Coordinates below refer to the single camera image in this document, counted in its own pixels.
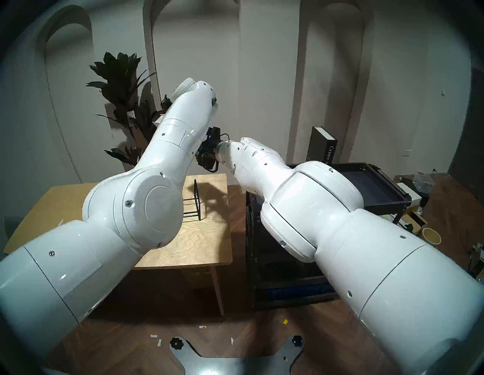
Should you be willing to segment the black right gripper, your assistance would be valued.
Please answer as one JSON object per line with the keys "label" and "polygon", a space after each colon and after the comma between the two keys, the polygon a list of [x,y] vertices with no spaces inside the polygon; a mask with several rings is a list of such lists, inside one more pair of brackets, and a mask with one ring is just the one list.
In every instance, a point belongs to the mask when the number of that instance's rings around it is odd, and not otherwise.
{"label": "black right gripper", "polygon": [[208,172],[216,173],[219,167],[216,151],[218,145],[221,143],[220,128],[209,127],[206,136],[206,139],[200,144],[195,158],[200,167]]}

